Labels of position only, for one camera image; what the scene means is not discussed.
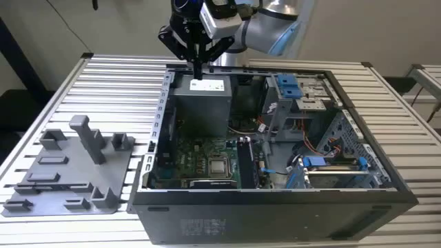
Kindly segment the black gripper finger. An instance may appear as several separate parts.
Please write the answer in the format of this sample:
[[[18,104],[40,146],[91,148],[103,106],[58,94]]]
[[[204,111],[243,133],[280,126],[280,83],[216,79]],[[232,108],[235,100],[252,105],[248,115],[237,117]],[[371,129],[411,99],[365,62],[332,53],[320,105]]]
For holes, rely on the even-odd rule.
[[[159,30],[158,38],[180,60],[186,60],[193,66],[193,78],[199,79],[199,61],[195,45],[184,46],[174,35],[172,27],[163,26]]]
[[[233,37],[224,37],[219,42],[207,50],[207,45],[209,42],[203,42],[199,44],[197,49],[197,78],[203,79],[203,64],[215,61],[221,54],[227,51],[231,45],[235,43]]]

